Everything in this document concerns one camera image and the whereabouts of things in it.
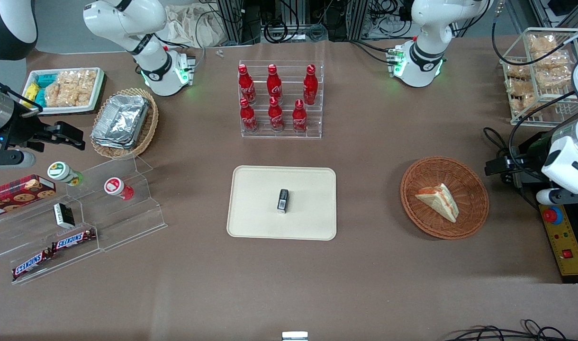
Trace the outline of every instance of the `yellow control panel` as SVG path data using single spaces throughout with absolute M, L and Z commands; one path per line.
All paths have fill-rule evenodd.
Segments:
M 578 275 L 578 242 L 575 240 L 564 207 L 540 205 L 540 212 L 560 274 Z

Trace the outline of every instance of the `wicker basket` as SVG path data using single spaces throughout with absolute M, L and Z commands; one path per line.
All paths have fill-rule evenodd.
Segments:
M 111 148 L 111 147 L 104 147 L 103 145 L 99 145 L 91 139 L 91 144 L 93 145 L 94 149 L 98 152 L 99 155 L 109 158 L 117 158 L 122 157 L 123 155 L 133 153 L 134 155 L 140 155 L 143 153 L 150 142 L 152 142 L 152 138 L 154 137 L 154 131 L 156 130 L 156 125 L 159 123 L 159 109 L 156 106 L 156 103 L 147 91 L 142 89 L 126 89 L 121 90 L 116 93 L 116 95 L 129 95 L 135 96 L 139 95 L 148 99 L 150 101 L 150 108 L 148 108 L 148 113 L 146 114 L 146 119 L 144 120 L 144 125 L 142 125 L 142 130 L 139 133 L 139 137 L 137 138 L 137 143 L 133 149 L 119 149 L 119 148 Z M 96 126 L 98 123 L 101 113 L 103 112 L 103 108 L 105 108 L 108 101 L 112 98 L 109 97 L 106 102 L 100 107 L 98 111 L 98 116 L 96 116 L 96 120 L 93 123 L 93 127 Z
M 443 218 L 415 197 L 424 187 L 444 183 L 460 214 L 457 222 Z M 442 239 L 462 239 L 477 233 L 489 213 L 485 186 L 468 166 L 446 157 L 429 157 L 413 163 L 401 181 L 401 201 L 409 218 L 424 232 Z

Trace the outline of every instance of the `black small box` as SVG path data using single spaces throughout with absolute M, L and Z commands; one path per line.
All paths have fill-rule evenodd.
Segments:
M 75 227 L 74 215 L 72 209 L 62 203 L 57 203 L 53 206 L 55 212 L 55 221 L 60 227 L 64 229 L 72 229 Z
M 289 191 L 286 189 L 281 189 L 279 195 L 279 204 L 276 205 L 276 209 L 279 213 L 287 213 L 287 203 L 289 203 Z

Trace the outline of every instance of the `red cookie box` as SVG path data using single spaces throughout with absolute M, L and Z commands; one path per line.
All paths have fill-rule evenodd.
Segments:
M 55 184 L 29 175 L 0 186 L 0 215 L 43 198 L 55 196 Z

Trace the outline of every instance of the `sandwich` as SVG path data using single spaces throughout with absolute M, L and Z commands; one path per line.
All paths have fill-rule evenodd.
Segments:
M 449 188 L 443 183 L 436 187 L 422 188 L 415 197 L 432 207 L 433 210 L 452 223 L 456 222 L 456 218 L 460 214 L 458 205 L 453 200 Z

